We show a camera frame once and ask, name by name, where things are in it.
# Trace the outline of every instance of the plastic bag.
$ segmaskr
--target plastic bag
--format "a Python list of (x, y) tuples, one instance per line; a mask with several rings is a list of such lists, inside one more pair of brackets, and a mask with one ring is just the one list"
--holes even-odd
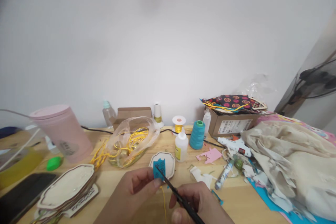
[(108, 161), (120, 168), (131, 166), (153, 145), (159, 134), (159, 125), (152, 118), (132, 117), (122, 121), (107, 142)]
[(250, 98), (257, 99), (265, 103), (265, 96), (277, 92), (274, 84), (264, 73), (255, 73), (252, 77), (245, 78), (240, 85), (232, 92), (235, 95), (248, 95)]

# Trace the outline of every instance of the teal thread cone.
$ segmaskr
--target teal thread cone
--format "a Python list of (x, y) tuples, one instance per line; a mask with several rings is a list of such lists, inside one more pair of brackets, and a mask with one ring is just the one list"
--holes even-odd
[(189, 144), (193, 149), (202, 149), (205, 124), (202, 121), (194, 122)]

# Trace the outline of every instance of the white cord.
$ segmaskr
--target white cord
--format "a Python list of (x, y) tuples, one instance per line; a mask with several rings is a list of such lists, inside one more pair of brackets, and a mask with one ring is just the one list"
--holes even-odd
[(25, 115), (25, 114), (21, 114), (21, 113), (15, 112), (15, 111), (13, 111), (13, 110), (0, 109), (0, 111), (7, 111), (7, 112), (9, 112), (9, 113), (18, 114), (19, 116), (24, 116), (24, 117), (28, 117), (28, 118), (30, 118), (28, 115)]
[(40, 129), (37, 129), (35, 131), (35, 133), (31, 136), (31, 138), (21, 147), (21, 149), (18, 150), (18, 152), (16, 152), (6, 163), (4, 163), (3, 166), (1, 166), (0, 171), (6, 166), (8, 165), (22, 150), (23, 148), (25, 148), (36, 136), (36, 134), (40, 131)]

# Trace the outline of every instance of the pink tumbler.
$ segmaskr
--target pink tumbler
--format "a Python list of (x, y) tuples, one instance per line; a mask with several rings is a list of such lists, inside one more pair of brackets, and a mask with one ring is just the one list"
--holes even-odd
[(93, 150), (92, 144), (68, 105), (42, 108), (30, 118), (47, 134), (70, 163), (77, 163)]

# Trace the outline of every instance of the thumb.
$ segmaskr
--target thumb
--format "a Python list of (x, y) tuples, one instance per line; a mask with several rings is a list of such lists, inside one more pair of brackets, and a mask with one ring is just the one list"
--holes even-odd
[(146, 200), (148, 200), (151, 196), (153, 196), (156, 191), (160, 188), (162, 184), (162, 180), (160, 178), (156, 178), (145, 185), (137, 194), (136, 194), (136, 203), (138, 205), (142, 205)]
[(193, 224), (191, 217), (184, 208), (176, 208), (171, 216), (173, 224)]

